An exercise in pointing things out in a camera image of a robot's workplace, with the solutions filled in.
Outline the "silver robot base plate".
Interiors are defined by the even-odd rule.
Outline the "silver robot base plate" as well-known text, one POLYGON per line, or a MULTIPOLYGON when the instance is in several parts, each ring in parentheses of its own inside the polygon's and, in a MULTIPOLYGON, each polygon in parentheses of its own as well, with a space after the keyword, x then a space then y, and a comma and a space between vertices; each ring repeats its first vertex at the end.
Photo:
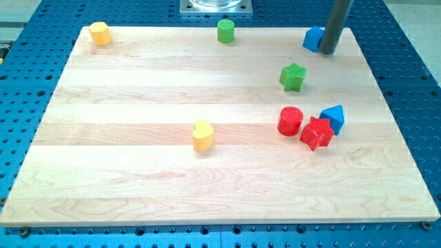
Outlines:
POLYGON ((181 14, 252 14, 251 0, 180 0, 181 14))

